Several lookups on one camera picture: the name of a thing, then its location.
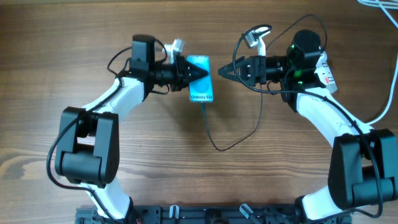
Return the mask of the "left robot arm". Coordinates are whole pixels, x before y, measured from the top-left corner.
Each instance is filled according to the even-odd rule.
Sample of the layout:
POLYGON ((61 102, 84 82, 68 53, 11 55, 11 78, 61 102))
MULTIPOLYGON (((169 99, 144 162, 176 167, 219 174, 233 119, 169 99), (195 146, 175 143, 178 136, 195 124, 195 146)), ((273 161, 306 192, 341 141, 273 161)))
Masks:
POLYGON ((134 35, 127 48, 131 56, 119 72, 113 72, 113 85, 82 108, 65 108, 49 149, 49 179, 60 188, 85 191, 96 205, 93 216, 101 223, 143 221, 116 178, 120 122, 155 92, 154 86, 180 91, 210 76, 208 56, 182 55, 182 41, 176 39, 173 44, 161 44, 164 57, 157 60, 159 43, 152 35, 134 35))

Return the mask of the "smartphone with teal screen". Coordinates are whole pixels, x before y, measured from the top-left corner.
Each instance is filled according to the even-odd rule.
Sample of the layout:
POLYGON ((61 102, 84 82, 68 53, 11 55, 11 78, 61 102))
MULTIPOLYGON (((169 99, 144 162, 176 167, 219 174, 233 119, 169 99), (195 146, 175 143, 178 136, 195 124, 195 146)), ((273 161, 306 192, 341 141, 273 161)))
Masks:
POLYGON ((188 55, 187 61, 208 72, 207 76, 189 84, 190 101, 194 103, 212 103, 214 94, 209 56, 188 55))

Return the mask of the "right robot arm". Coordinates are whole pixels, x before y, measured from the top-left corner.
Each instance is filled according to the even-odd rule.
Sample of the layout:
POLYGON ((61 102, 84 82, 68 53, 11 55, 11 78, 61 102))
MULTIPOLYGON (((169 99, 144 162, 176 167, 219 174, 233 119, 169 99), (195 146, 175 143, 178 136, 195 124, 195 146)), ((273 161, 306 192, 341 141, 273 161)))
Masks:
POLYGON ((293 221, 318 223, 347 213, 364 213, 397 199, 397 139, 388 129, 358 120, 333 97, 336 83, 325 52, 326 41, 311 30, 298 31, 283 56, 268 56, 256 26, 240 37, 257 55, 234 57, 218 71, 223 78, 260 92, 261 85, 280 85, 278 94, 294 112, 308 119, 332 148, 326 186, 296 201, 293 221))

